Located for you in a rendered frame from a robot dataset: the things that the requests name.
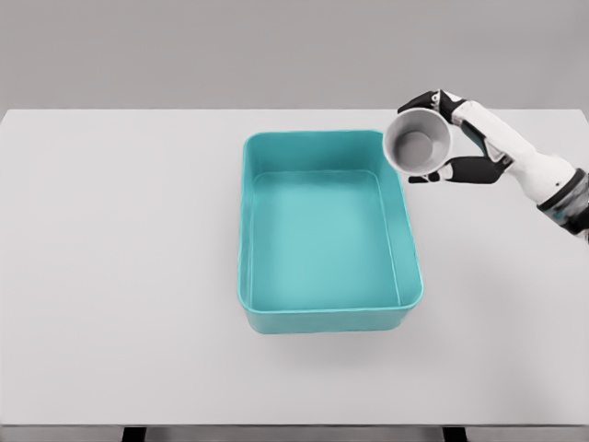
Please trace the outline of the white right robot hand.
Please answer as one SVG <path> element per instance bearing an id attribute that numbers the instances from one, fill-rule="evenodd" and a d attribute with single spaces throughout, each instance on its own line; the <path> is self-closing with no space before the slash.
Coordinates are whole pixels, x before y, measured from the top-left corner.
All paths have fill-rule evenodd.
<path id="1" fill-rule="evenodd" d="M 439 169 L 409 182 L 451 181 L 468 184 L 492 184 L 516 163 L 524 163 L 537 150 L 521 134 L 493 112 L 472 99 L 435 89 L 424 92 L 398 108 L 398 112 L 427 109 L 439 113 L 446 122 L 458 127 L 482 152 L 478 157 L 453 157 Z"/>

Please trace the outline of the white paper cup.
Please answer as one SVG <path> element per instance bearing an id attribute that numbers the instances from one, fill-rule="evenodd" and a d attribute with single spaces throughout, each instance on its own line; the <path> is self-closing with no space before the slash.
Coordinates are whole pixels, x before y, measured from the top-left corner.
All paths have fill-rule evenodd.
<path id="1" fill-rule="evenodd" d="M 415 108 L 400 112 L 383 133 L 383 154 L 397 172 L 408 176 L 437 171 L 452 150 L 449 123 L 434 110 Z"/>

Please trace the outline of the teal plastic basket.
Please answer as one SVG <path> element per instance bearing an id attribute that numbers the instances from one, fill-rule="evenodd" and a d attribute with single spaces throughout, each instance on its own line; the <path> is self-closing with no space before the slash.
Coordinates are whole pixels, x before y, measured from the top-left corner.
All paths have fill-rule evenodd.
<path id="1" fill-rule="evenodd" d="M 373 129 L 243 145 L 237 298 L 261 334 L 397 328 L 423 280 L 400 177 Z"/>

